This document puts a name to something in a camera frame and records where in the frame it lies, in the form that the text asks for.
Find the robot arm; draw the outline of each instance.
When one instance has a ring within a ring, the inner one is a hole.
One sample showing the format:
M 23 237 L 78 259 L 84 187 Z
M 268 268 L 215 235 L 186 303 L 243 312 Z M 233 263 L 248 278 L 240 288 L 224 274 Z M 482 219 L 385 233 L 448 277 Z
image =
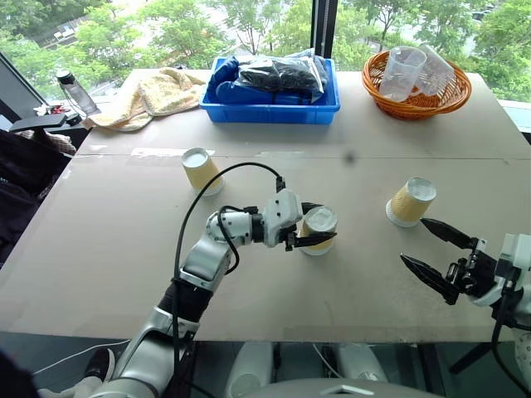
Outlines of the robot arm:
M 243 211 L 216 212 L 208 218 L 205 233 L 193 246 L 179 278 L 174 281 L 178 284 L 179 360 L 187 355 L 199 320 L 231 263 L 232 248 L 225 236 L 235 248 L 253 242 L 263 242 L 268 247 L 285 242 L 286 251 L 316 245 L 335 233 L 305 238 L 295 234 L 296 222 L 313 206 L 318 205 L 301 203 L 296 194 L 284 188 L 268 201 L 262 213 L 256 207 L 247 207 Z M 174 368 L 174 283 L 126 347 L 114 369 L 113 380 L 102 385 L 90 398 L 154 398 L 163 394 Z
M 505 235 L 498 260 L 485 253 L 487 241 L 471 238 L 444 222 L 422 219 L 434 235 L 461 249 L 471 250 L 468 258 L 458 259 L 446 277 L 420 260 L 401 255 L 402 261 L 422 282 L 440 293 L 449 305 L 459 294 L 467 294 L 475 305 L 490 306 L 492 317 L 514 333 L 516 360 L 531 389 L 531 235 Z

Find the water bottle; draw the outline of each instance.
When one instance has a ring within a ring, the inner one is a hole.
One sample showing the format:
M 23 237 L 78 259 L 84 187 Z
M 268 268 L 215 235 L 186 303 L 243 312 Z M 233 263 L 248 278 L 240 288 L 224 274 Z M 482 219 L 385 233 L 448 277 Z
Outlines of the water bottle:
M 56 74 L 59 85 L 74 99 L 77 105 L 86 115 L 98 114 L 101 112 L 85 89 L 79 84 L 72 72 L 69 70 L 59 70 Z

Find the plastic measuring cup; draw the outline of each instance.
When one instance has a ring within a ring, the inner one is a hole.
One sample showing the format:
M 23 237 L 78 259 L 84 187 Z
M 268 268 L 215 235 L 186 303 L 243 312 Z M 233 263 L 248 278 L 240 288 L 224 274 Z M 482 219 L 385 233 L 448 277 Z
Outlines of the plastic measuring cup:
M 414 95 L 435 95 L 442 92 L 454 78 L 454 68 L 431 46 L 422 44 L 418 48 L 426 54 L 426 62 L 415 83 L 419 90 Z
M 425 63 L 426 54 L 417 48 L 392 48 L 383 72 L 380 94 L 397 102 L 407 100 Z

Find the person's shoe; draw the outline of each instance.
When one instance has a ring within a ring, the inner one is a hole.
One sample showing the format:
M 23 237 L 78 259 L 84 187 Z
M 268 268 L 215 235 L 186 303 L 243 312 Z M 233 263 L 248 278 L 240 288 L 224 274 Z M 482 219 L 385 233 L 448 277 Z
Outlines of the person's shoe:
M 85 369 L 85 377 L 96 376 L 101 381 L 110 380 L 114 371 L 114 352 L 109 348 L 98 349 Z

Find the window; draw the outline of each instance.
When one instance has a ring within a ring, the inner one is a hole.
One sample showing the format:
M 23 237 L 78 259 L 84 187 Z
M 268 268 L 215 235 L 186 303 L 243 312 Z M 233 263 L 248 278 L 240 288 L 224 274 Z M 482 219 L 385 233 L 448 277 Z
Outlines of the window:
M 531 102 L 530 32 L 531 0 L 340 0 L 332 57 L 361 70 L 372 53 L 428 42 L 498 99 Z
M 0 51 L 45 99 L 64 99 L 55 74 L 69 69 L 99 102 L 132 69 L 210 69 L 219 55 L 305 49 L 311 9 L 311 0 L 3 0 Z

